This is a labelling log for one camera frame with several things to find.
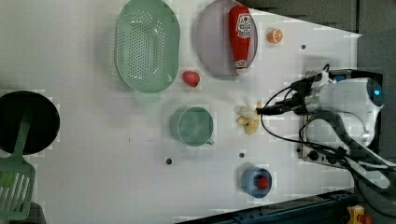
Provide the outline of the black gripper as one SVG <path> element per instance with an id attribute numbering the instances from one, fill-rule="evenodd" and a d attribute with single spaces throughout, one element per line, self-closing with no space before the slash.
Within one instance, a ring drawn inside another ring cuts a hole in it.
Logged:
<path id="1" fill-rule="evenodd" d="M 290 84 L 290 88 L 295 91 L 290 99 L 263 108 L 257 108 L 258 115 L 280 115 L 286 112 L 294 112 L 296 115 L 307 115 L 305 97 L 311 92 L 314 77 L 306 77 Z"/>

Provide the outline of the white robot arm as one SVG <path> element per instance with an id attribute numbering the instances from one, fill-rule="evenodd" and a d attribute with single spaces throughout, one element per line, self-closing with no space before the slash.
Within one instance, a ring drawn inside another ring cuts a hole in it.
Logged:
<path id="1" fill-rule="evenodd" d="M 294 112 L 307 116 L 305 135 L 298 140 L 347 169 L 367 187 L 384 194 L 395 192 L 395 164 L 376 154 L 369 145 L 382 104 L 382 89 L 370 77 L 344 80 L 323 70 L 291 83 L 290 98 L 266 104 L 261 116 Z"/>

